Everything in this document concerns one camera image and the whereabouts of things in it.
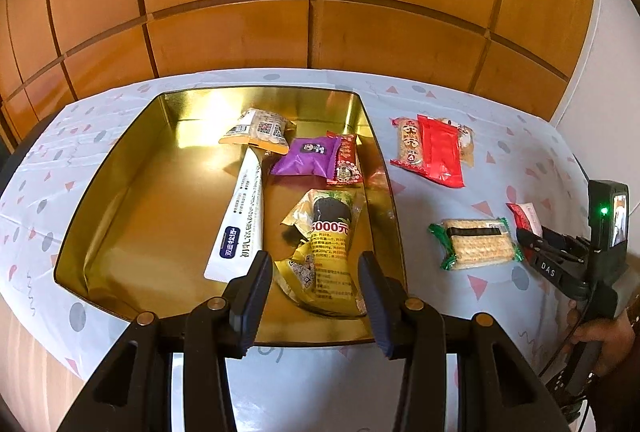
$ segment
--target white wall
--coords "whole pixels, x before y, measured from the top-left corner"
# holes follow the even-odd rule
[[[572,81],[551,120],[591,179],[628,184],[629,251],[640,256],[640,17],[631,0],[594,0]]]

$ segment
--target human hand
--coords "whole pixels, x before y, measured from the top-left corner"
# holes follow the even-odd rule
[[[566,317],[569,330],[580,319],[580,312],[575,306],[575,301],[569,302],[570,311]],[[602,342],[600,356],[593,368],[593,372],[602,377],[611,372],[627,357],[635,339],[636,335],[626,311],[622,311],[615,320],[596,319],[583,323],[575,330],[570,344],[564,347],[563,352],[571,352],[573,346],[578,342]]]

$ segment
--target table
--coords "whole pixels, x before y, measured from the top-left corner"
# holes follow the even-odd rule
[[[565,298],[519,263],[443,271],[443,252],[427,227],[445,218],[513,222],[505,203],[533,202],[542,224],[588,235],[587,182],[561,135],[542,119],[456,90],[371,74],[290,68],[201,72],[109,90],[66,106],[37,139],[0,197],[0,293],[60,362],[87,379],[127,325],[53,281],[62,238],[95,171],[156,95],[222,84],[356,92],[386,161],[397,152],[392,118],[423,113],[471,128],[475,164],[463,165],[463,189],[447,189],[388,166],[408,290],[442,313],[492,314],[532,366],[542,367],[564,328]],[[448,364],[447,421],[453,426],[454,358]],[[180,376],[180,358],[174,372]],[[244,360],[228,361],[228,375],[240,431],[382,432],[392,427],[402,362],[386,361],[374,344],[251,348]],[[180,392],[176,386],[176,407]]]

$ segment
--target plastic wrapper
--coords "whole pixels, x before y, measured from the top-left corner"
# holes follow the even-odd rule
[[[333,132],[327,132],[326,134],[329,137],[335,137],[340,140],[334,175],[327,177],[326,183],[339,187],[348,187],[361,183],[362,174],[358,169],[358,158],[356,155],[356,135],[339,135]]]
[[[334,137],[296,138],[289,152],[271,169],[275,176],[333,177],[340,140]]]
[[[254,145],[276,154],[286,154],[289,145],[284,133],[290,125],[292,124],[280,114],[250,108],[226,131],[218,143]]]
[[[522,261],[520,247],[513,243],[505,218],[494,220],[446,219],[429,226],[446,250],[443,269],[466,269]]]
[[[282,221],[295,226],[303,238],[290,258],[275,263],[276,282],[300,306],[334,317],[366,314],[347,261],[361,197],[356,192],[309,190]]]
[[[506,203],[507,207],[513,212],[513,218],[516,221],[516,227],[527,229],[542,237],[542,224],[536,213],[533,203],[525,203],[517,205],[515,203]]]
[[[458,129],[458,147],[460,148],[460,162],[470,168],[474,166],[474,131],[468,126],[460,125],[447,117],[440,117],[438,121]]]
[[[449,188],[462,188],[458,129],[418,114],[425,177]]]
[[[408,117],[398,117],[392,123],[398,127],[398,159],[389,162],[426,177],[422,167],[422,139],[418,122]]]

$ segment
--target purple snack package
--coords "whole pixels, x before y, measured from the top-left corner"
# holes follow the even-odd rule
[[[293,139],[289,152],[280,158],[271,173],[275,176],[334,177],[335,158],[340,138],[314,137]]]

